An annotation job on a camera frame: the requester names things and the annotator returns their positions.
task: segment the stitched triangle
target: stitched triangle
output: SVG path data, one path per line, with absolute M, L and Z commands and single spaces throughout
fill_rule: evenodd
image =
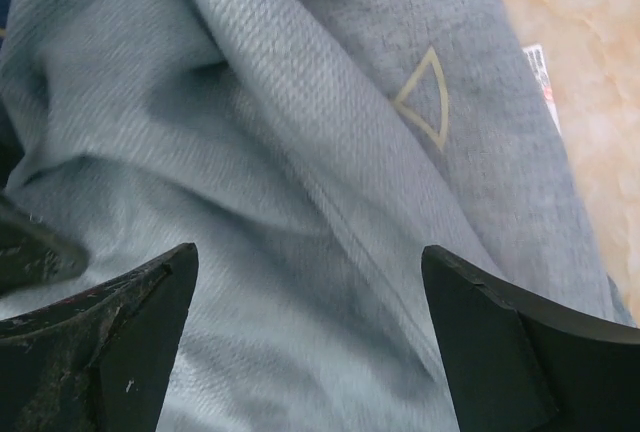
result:
M 407 100 L 407 97 L 409 97 L 409 94 L 416 88 L 420 80 L 424 77 L 429 66 L 433 68 L 433 72 L 438 83 L 438 90 L 440 91 L 440 130 L 437 132 L 420 116 L 420 114 L 404 103 L 404 101 Z M 449 133 L 449 92 L 447 90 L 447 83 L 444 78 L 442 66 L 440 65 L 440 60 L 438 59 L 433 47 L 429 47 L 429 50 L 427 50 L 424 58 L 413 74 L 411 74 L 411 77 L 409 77 L 405 86 L 402 88 L 398 96 L 393 99 L 392 104 L 398 113 L 402 114 L 427 134 L 440 151 L 444 149 L 444 144 L 447 141 L 447 134 Z

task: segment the cloth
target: cloth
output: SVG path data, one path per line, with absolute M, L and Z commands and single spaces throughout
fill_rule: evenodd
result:
M 92 254 L 2 317 L 199 248 L 160 431 L 457 430 L 428 244 L 628 320 L 500 0 L 13 0 L 0 62 L 7 193 Z

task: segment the beige marble tabletop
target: beige marble tabletop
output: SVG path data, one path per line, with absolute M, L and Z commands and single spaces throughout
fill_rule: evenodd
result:
M 640 0 L 504 1 L 522 45 L 544 48 L 605 265 L 640 321 Z

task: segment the white tag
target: white tag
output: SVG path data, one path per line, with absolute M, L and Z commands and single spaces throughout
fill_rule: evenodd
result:
M 560 130 L 560 121 L 558 120 L 558 109 L 556 109 L 556 103 L 553 100 L 553 90 L 551 89 L 551 81 L 549 80 L 549 72 L 547 72 L 547 63 L 544 60 L 542 46 L 540 44 L 534 44 L 525 47 L 522 51 L 526 54 L 527 59 L 529 59 L 529 65 L 531 65 L 533 75 L 538 81 L 538 85 L 540 85 L 544 100 L 558 128 L 558 132 L 562 133 Z

